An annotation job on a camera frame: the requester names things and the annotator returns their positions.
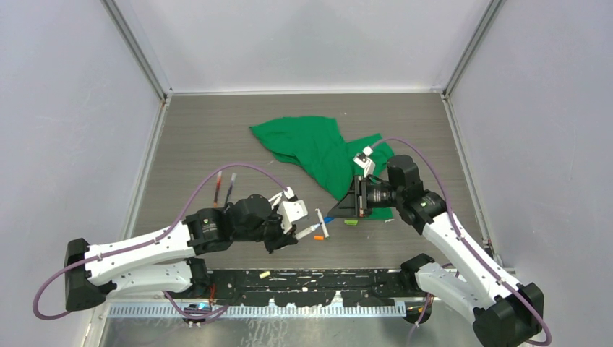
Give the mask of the white marker blue end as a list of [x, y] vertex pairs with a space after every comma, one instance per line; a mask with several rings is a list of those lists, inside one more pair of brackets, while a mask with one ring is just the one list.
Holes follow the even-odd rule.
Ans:
[[316, 231], [319, 227], [321, 226], [320, 223], [316, 223], [314, 225], [311, 225], [305, 229], [303, 229], [302, 231], [298, 232], [295, 234], [295, 237], [297, 240], [304, 238], [305, 236], [310, 235], [310, 233]]

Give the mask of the red orange pen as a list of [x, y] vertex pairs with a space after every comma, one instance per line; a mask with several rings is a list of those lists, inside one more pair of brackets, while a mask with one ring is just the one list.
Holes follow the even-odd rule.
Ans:
[[215, 192], [213, 198], [213, 207], [218, 206], [219, 194], [220, 194], [220, 186], [223, 178], [223, 172], [219, 171], [216, 174], [216, 182], [215, 182]]

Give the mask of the white marker green tip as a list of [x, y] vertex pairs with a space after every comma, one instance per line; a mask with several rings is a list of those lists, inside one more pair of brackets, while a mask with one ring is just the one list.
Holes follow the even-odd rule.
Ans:
[[325, 218], [323, 217], [323, 215], [321, 213], [321, 210], [319, 208], [316, 208], [315, 211], [316, 211], [317, 217], [318, 217], [319, 222], [320, 222], [320, 227], [321, 227], [322, 232], [323, 232], [323, 237], [325, 239], [327, 239], [330, 235], [329, 235], [328, 230], [327, 230]]

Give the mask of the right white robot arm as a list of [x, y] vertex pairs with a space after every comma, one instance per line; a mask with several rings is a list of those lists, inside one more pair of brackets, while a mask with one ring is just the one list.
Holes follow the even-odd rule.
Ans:
[[543, 330], [544, 294], [535, 283], [523, 285], [497, 264], [464, 230], [444, 198], [424, 188], [409, 155], [387, 161], [386, 180], [374, 175], [370, 149], [356, 155], [363, 169], [346, 195], [329, 212], [331, 218], [365, 218], [375, 208], [398, 211], [402, 221], [438, 248], [460, 273], [450, 274], [426, 254], [401, 265], [403, 291], [426, 292], [461, 314], [483, 346], [519, 346]]

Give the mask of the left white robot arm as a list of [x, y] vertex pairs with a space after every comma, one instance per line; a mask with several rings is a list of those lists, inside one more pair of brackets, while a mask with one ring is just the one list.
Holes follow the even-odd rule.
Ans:
[[174, 228], [109, 244], [85, 239], [68, 243], [65, 309], [96, 307], [111, 296], [165, 291], [200, 299], [213, 281], [203, 254], [226, 251], [234, 242], [262, 242], [269, 253], [297, 244], [296, 222], [307, 217], [304, 201], [273, 201], [259, 194], [225, 207], [198, 210]]

